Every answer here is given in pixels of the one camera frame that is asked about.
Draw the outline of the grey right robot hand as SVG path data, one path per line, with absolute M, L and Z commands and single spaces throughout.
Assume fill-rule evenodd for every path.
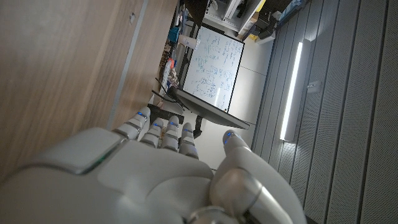
M 1 184 L 2 223 L 305 223 L 291 186 L 232 130 L 217 170 L 190 124 L 150 111 L 90 128 L 36 155 Z

